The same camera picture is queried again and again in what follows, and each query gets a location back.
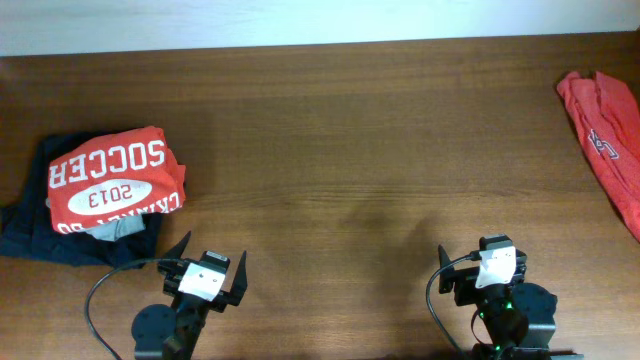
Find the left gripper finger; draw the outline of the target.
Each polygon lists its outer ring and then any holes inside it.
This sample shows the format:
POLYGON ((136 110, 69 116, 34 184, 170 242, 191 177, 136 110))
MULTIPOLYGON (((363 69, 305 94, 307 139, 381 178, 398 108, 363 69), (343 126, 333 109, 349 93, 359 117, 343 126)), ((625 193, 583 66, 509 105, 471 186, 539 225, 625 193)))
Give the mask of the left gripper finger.
POLYGON ((191 232, 188 231, 176 245, 174 245, 172 248, 170 248, 168 251, 164 253, 163 258, 181 259, 189 243, 190 238, 191 238, 191 232))
POLYGON ((229 292, 229 304, 239 305, 248 288, 248 278, 246 271, 247 251, 242 253, 238 267, 229 292))

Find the orange soccer t-shirt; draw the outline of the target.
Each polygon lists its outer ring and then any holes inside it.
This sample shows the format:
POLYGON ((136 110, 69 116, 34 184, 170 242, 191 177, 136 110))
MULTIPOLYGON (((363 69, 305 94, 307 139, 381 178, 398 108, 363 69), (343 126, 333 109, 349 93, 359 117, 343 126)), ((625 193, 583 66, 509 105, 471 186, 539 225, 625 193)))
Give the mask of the orange soccer t-shirt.
POLYGON ((630 88, 602 72, 568 73, 556 91, 597 180, 639 237, 639 106, 630 88))

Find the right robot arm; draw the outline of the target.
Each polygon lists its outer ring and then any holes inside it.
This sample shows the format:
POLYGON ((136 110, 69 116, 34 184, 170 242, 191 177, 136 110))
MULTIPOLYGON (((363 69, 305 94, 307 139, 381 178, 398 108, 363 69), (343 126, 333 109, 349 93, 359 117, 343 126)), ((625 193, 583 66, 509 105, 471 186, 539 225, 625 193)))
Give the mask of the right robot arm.
POLYGON ((482 238, 479 248, 455 260, 438 247, 439 268, 430 278, 425 298, 439 329, 465 359, 562 360, 582 359, 571 350, 553 351, 549 343, 557 326, 558 298, 546 288, 525 280, 527 256, 505 236, 482 238), (470 326, 481 322, 490 340, 480 339, 463 350, 437 316, 431 287, 452 293, 458 307, 473 306, 470 326))

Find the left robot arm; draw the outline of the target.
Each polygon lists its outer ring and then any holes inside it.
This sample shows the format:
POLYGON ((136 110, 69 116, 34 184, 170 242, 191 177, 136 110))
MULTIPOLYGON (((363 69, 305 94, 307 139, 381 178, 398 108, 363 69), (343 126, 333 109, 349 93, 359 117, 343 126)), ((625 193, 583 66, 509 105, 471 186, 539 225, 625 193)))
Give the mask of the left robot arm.
POLYGON ((203 252, 197 260, 185 258, 190 237, 187 233, 157 265, 164 276, 163 293, 172 302, 149 305, 134 318, 131 335, 136 359, 191 358, 208 314, 239 306, 245 295, 247 254, 243 253, 239 260, 231 288, 224 290, 231 260, 213 251, 203 252))

